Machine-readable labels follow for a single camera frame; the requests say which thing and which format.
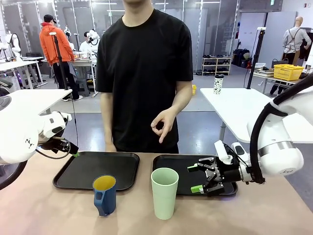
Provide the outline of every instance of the yellow object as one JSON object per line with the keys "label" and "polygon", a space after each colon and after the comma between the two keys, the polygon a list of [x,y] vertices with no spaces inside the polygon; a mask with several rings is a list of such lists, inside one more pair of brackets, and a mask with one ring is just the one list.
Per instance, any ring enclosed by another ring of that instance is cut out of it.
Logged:
{"label": "yellow object", "polygon": [[93,187],[95,190],[104,191],[112,188],[116,183],[114,177],[110,175],[100,176],[93,182]]}
{"label": "yellow object", "polygon": [[197,90],[197,86],[196,85],[192,85],[192,95],[196,94],[196,90]]}
{"label": "yellow object", "polygon": [[294,65],[274,65],[274,77],[287,81],[298,80],[304,67]]}

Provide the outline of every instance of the finger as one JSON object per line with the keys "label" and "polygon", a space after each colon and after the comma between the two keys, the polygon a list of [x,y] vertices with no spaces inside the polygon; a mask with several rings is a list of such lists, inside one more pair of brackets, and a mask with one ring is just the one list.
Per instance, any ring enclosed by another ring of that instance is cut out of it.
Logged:
{"label": "finger", "polygon": [[156,133],[158,136],[161,136],[163,133],[163,129],[158,130],[156,127],[152,127],[152,130],[154,133]]}
{"label": "finger", "polygon": [[162,114],[159,113],[159,115],[157,115],[157,117],[152,121],[151,127],[155,127],[158,124],[158,122],[162,120],[162,118],[163,118]]}
{"label": "finger", "polygon": [[168,124],[164,124],[164,129],[163,129],[163,133],[159,139],[159,143],[163,143],[163,140],[164,138],[166,137],[167,133],[169,132],[170,130],[170,126]]}

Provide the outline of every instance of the light green tumbler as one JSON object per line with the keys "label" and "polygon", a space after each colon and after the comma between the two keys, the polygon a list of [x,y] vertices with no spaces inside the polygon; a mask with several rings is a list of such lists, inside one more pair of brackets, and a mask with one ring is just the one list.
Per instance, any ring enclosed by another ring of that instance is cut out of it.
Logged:
{"label": "light green tumbler", "polygon": [[152,192],[155,215],[159,219],[170,219],[174,213],[179,176],[170,168],[159,168],[152,172]]}

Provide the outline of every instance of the yellow basket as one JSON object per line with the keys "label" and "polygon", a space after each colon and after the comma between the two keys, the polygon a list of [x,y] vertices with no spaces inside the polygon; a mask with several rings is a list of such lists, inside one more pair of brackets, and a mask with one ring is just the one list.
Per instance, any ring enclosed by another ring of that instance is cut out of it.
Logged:
{"label": "yellow basket", "polygon": [[303,69],[294,65],[274,65],[274,77],[287,81],[298,80]]}
{"label": "yellow basket", "polygon": [[197,90],[197,86],[196,85],[192,85],[192,95],[196,94],[196,90]]}

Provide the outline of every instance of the cup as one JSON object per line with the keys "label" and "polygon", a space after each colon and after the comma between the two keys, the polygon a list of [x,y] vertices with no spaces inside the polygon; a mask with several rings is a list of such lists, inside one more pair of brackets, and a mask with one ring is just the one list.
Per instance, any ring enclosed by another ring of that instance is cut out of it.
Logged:
{"label": "cup", "polygon": [[222,89],[222,84],[223,84],[223,75],[216,75],[214,79],[214,87],[213,87],[213,93],[214,94],[220,94],[221,89]]}
{"label": "cup", "polygon": [[103,175],[93,181],[94,205],[100,216],[107,216],[116,207],[116,179],[111,175]]}
{"label": "cup", "polygon": [[153,204],[157,218],[166,220],[173,216],[178,179],[178,173],[170,168],[152,172]]}

